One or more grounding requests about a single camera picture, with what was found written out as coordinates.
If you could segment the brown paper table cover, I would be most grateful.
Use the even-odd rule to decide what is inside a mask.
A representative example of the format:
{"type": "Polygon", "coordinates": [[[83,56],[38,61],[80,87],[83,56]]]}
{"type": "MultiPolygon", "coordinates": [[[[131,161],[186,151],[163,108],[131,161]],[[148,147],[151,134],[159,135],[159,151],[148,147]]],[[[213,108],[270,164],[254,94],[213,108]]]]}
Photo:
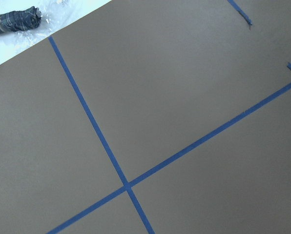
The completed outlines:
{"type": "Polygon", "coordinates": [[[291,234],[291,0],[113,0],[0,65],[0,234],[291,234]]]}

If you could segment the clear plastic wrap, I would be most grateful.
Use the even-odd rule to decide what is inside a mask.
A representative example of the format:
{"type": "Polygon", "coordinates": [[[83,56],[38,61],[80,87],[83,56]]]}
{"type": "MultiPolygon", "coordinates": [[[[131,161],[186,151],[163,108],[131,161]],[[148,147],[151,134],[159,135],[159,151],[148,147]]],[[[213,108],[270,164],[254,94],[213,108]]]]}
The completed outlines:
{"type": "Polygon", "coordinates": [[[72,14],[71,1],[47,0],[38,6],[1,16],[0,25],[14,35],[17,49],[31,47],[66,27],[72,14]]]}

